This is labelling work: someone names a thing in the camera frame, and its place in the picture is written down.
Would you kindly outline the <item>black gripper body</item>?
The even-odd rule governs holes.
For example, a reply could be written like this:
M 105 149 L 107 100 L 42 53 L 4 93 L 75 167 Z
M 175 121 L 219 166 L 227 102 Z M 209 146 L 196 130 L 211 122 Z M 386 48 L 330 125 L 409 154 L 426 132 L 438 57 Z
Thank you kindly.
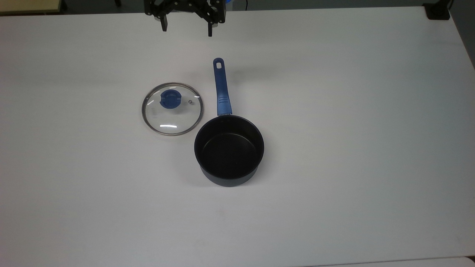
M 226 0 L 145 0 L 144 13 L 155 17 L 162 24 L 167 15 L 176 12 L 194 13 L 208 24 L 226 22 Z

